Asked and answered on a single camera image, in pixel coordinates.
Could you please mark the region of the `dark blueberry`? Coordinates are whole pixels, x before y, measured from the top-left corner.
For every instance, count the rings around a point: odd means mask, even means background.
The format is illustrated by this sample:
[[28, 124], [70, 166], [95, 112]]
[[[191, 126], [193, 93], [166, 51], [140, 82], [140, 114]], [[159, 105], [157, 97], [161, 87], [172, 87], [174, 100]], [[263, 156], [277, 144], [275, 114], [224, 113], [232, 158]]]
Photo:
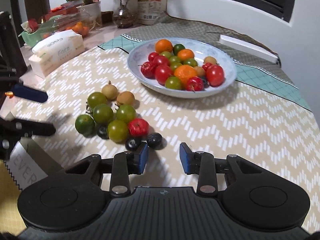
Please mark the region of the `dark blueberry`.
[[141, 143], [142, 143], [142, 140], [140, 137], [132, 137], [132, 138], [127, 139], [127, 141], [125, 142], [125, 148], [128, 151], [133, 152], [139, 148]]

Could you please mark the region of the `large red tomato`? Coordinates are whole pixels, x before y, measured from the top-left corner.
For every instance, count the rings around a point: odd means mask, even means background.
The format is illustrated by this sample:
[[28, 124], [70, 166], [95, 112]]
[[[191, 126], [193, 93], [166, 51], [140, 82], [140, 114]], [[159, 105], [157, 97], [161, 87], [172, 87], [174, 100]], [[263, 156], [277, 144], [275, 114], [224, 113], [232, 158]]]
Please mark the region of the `large red tomato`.
[[225, 80], [223, 68], [219, 65], [208, 67], [206, 70], [206, 79], [212, 87], [222, 85]]

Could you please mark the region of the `red strawberry-like fruit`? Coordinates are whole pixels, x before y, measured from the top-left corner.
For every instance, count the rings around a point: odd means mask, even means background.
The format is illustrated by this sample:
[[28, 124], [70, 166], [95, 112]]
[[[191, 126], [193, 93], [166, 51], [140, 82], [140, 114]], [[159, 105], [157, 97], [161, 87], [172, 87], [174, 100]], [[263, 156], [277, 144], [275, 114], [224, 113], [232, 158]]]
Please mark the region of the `red strawberry-like fruit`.
[[140, 71], [144, 77], [148, 79], [154, 79], [156, 68], [157, 68], [157, 65], [155, 63], [148, 61], [148, 62], [144, 62], [141, 65]]

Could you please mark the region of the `orange mandarin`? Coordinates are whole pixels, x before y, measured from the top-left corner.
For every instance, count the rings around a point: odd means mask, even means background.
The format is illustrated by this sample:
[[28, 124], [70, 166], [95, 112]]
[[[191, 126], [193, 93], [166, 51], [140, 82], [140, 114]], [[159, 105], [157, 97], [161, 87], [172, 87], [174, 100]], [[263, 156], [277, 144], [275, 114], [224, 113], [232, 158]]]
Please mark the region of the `orange mandarin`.
[[182, 49], [178, 52], [177, 56], [182, 61], [185, 61], [187, 59], [193, 59], [195, 55], [194, 55], [194, 52], [190, 49]]
[[172, 50], [173, 50], [172, 43], [167, 39], [161, 39], [155, 43], [155, 52], [157, 52], [158, 54], [164, 51], [171, 53]]

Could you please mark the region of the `green ceramic dish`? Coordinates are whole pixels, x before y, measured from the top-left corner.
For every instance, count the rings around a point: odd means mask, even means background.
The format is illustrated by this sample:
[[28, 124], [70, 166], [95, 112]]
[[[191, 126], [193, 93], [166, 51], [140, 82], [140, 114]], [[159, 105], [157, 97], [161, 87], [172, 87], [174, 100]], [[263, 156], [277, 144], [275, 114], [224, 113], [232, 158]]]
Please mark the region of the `green ceramic dish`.
[[37, 43], [43, 40], [44, 31], [42, 30], [42, 24], [40, 24], [39, 28], [33, 33], [25, 31], [26, 29], [28, 29], [27, 22], [22, 23], [21, 27], [23, 28], [23, 31], [18, 35], [18, 37], [21, 37], [24, 40], [24, 43], [31, 48], [33, 48]]

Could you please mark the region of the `white tissue pack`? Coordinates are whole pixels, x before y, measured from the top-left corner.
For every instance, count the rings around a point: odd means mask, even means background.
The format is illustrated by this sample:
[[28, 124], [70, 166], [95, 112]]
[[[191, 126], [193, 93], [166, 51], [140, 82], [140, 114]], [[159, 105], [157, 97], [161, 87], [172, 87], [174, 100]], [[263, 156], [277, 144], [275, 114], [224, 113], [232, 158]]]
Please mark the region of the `white tissue pack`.
[[35, 75], [45, 78], [62, 64], [85, 51], [83, 38], [73, 30], [57, 32], [37, 43], [29, 57]]

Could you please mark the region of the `red acerola fruit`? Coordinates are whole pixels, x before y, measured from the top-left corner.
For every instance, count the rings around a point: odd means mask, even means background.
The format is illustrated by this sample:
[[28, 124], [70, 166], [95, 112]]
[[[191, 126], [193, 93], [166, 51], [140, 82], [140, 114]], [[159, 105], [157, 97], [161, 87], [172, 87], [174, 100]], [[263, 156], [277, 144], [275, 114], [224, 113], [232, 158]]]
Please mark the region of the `red acerola fruit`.
[[135, 118], [127, 124], [132, 137], [146, 137], [149, 133], [150, 125], [141, 118]]

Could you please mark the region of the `beige zigzag tablecloth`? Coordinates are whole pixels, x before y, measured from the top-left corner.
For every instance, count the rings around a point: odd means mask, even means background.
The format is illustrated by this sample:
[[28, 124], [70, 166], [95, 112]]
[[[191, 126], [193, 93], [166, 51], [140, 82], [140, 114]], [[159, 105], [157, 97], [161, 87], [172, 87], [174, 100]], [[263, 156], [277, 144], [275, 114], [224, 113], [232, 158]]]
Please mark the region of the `beige zigzag tablecloth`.
[[319, 230], [319, 127], [299, 89], [237, 63], [238, 77], [222, 93], [172, 98], [146, 88], [129, 71], [127, 55], [136, 45], [132, 35], [122, 35], [66, 62], [40, 83], [49, 95], [44, 104], [11, 99], [9, 116], [52, 122], [56, 134], [22, 142], [9, 162], [1, 163], [1, 229], [24, 229], [16, 208], [20, 189], [90, 154], [111, 158], [124, 150], [122, 144], [86, 138], [74, 127], [87, 97], [111, 82], [134, 94], [138, 116], [164, 138], [163, 149], [150, 152], [144, 175], [131, 178], [133, 186], [195, 186], [195, 177], [181, 167], [182, 142], [218, 158], [237, 154], [301, 186], [311, 200], [304, 229]]

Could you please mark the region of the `brown longan fruit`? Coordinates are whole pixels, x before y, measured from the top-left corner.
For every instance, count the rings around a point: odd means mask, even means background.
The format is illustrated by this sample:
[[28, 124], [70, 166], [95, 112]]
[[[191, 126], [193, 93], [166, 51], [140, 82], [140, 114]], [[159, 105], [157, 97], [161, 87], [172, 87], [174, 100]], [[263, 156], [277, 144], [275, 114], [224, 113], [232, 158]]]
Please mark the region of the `brown longan fruit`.
[[117, 106], [121, 105], [133, 105], [135, 103], [135, 96], [129, 91], [124, 91], [118, 94], [116, 99]]
[[109, 81], [108, 84], [101, 89], [101, 93], [106, 96], [107, 100], [113, 101], [118, 96], [118, 89]]

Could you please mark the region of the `clear box of oranges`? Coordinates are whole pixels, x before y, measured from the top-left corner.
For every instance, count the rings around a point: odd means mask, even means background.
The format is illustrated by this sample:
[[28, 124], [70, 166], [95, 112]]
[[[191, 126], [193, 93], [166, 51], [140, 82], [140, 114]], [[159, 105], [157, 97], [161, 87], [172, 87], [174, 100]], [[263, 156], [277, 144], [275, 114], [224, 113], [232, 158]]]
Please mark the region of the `clear box of oranges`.
[[87, 20], [87, 15], [82, 15], [79, 12], [76, 12], [74, 14], [53, 16], [47, 22], [41, 24], [38, 29], [42, 39], [65, 30], [72, 30], [77, 34], [86, 37], [91, 30]]

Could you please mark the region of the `large orange in bowl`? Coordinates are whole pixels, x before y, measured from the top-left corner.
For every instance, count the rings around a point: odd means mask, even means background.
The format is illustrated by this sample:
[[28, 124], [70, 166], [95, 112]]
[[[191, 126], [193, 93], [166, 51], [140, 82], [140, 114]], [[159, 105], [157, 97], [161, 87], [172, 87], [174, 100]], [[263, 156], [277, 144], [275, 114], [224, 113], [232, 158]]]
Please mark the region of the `large orange in bowl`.
[[197, 71], [189, 65], [181, 65], [174, 70], [174, 76], [177, 77], [183, 87], [187, 85], [190, 78], [197, 76]]

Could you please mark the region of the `potted green plant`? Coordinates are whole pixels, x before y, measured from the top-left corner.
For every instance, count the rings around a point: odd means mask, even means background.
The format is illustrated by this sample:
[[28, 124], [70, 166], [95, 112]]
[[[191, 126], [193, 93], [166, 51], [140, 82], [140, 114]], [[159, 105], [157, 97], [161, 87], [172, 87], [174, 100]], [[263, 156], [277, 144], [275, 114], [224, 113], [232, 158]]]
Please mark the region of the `potted green plant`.
[[101, 27], [101, 7], [99, 0], [82, 0], [83, 4], [78, 7], [80, 15], [84, 18], [85, 24], [89, 30], [95, 30]]

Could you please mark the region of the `white blue patterned bowl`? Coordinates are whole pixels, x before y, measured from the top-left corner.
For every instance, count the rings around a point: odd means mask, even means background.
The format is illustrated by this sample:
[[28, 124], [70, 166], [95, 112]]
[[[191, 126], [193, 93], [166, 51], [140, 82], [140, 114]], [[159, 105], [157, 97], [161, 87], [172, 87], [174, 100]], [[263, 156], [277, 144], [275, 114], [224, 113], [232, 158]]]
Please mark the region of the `white blue patterned bowl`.
[[233, 60], [220, 49], [178, 37], [140, 43], [129, 52], [127, 66], [146, 87], [182, 99], [221, 93], [237, 76]]

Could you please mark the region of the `white power strip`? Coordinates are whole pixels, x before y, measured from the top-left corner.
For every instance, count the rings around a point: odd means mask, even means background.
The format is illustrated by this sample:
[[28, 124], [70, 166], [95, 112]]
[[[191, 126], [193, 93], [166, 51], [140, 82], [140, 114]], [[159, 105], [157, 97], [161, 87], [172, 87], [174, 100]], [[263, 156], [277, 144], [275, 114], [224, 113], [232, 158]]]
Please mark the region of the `white power strip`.
[[266, 61], [272, 62], [272, 63], [278, 63], [279, 57], [278, 55], [269, 52], [268, 50], [257, 46], [255, 44], [251, 44], [246, 41], [239, 40], [237, 38], [229, 37], [226, 35], [220, 35], [219, 43], [231, 47], [233, 49], [242, 51], [244, 53], [248, 53], [253, 56], [257, 56], [261, 59], [264, 59]]

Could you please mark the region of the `printed paper bag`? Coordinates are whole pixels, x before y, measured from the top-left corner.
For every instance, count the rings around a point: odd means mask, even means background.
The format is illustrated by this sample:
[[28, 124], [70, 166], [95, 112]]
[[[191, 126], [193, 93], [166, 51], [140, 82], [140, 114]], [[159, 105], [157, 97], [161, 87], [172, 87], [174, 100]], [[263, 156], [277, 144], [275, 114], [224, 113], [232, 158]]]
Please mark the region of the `printed paper bag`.
[[137, 0], [139, 24], [152, 25], [167, 9], [167, 0]]

